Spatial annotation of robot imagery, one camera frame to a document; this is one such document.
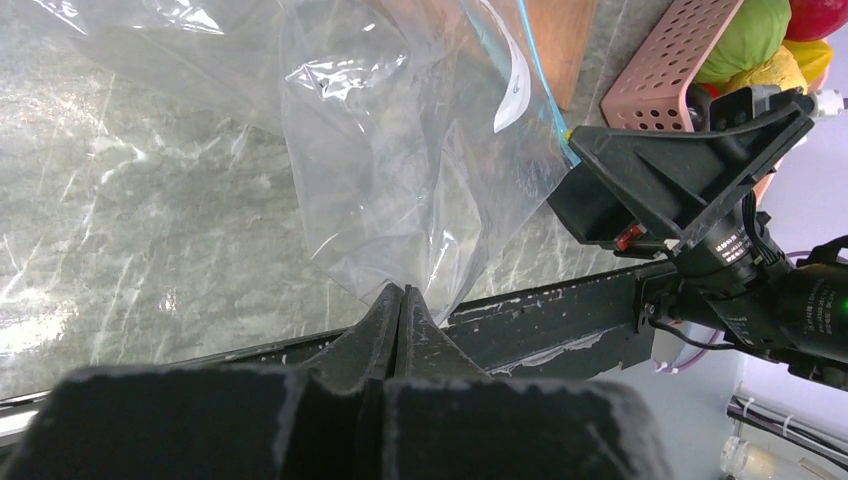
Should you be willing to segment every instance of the white connector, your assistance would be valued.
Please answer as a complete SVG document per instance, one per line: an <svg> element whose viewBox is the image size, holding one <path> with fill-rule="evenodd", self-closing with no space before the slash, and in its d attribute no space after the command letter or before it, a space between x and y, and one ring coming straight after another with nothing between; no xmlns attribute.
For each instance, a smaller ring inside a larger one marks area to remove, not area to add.
<svg viewBox="0 0 848 480"><path fill-rule="evenodd" d="M813 118L835 117L845 111L845 100L839 90L830 88L818 90L810 94L810 98L816 104L815 109L810 114Z"/></svg>

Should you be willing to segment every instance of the yellow fabric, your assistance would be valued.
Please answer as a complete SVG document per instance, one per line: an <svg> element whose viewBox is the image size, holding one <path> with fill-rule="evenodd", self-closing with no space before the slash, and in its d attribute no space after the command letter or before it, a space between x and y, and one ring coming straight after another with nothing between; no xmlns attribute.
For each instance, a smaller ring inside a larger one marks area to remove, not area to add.
<svg viewBox="0 0 848 480"><path fill-rule="evenodd" d="M792 52L807 84L813 83L827 70L833 60L833 48L824 40L815 42L793 42L784 40L783 46Z"/></svg>
<svg viewBox="0 0 848 480"><path fill-rule="evenodd" d="M766 63L731 77L724 85L724 92L729 93L751 85L778 85L781 90L802 87L804 93L807 93L807 80L792 52L784 46L778 48L777 53Z"/></svg>

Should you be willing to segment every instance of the gray marble surface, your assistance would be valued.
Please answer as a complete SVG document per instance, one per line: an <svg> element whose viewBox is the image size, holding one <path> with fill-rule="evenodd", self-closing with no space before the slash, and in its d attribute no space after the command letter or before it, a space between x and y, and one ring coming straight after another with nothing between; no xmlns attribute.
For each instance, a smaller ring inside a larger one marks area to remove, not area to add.
<svg viewBox="0 0 848 480"><path fill-rule="evenodd" d="M602 122L669 2L649 3L601 0L572 124ZM7 1L0 68L0 398L81 365L180 361L365 312L307 258L281 138L116 76ZM469 298L626 265L543 206Z"/></svg>

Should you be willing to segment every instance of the cable tie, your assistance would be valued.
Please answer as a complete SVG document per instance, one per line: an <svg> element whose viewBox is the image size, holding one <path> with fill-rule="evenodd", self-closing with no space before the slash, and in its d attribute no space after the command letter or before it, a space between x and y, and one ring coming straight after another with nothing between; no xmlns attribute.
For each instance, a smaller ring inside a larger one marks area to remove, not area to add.
<svg viewBox="0 0 848 480"><path fill-rule="evenodd" d="M744 408L742 409L742 418L748 418L748 407L754 403L754 397L748 397L748 401L745 402Z"/></svg>
<svg viewBox="0 0 848 480"><path fill-rule="evenodd" d="M792 417L794 417L794 416L795 415L790 414L788 417L786 417L786 420L783 421L783 436L784 437L788 436L787 431L789 429L789 421L792 420Z"/></svg>

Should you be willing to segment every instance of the pink plastic basket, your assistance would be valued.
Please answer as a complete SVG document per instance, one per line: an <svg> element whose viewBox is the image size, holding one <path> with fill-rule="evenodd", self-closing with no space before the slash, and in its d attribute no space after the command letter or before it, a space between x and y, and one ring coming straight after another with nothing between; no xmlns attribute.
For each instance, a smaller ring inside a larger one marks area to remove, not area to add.
<svg viewBox="0 0 848 480"><path fill-rule="evenodd" d="M694 131L686 89L744 0L675 0L601 101L610 127Z"/></svg>

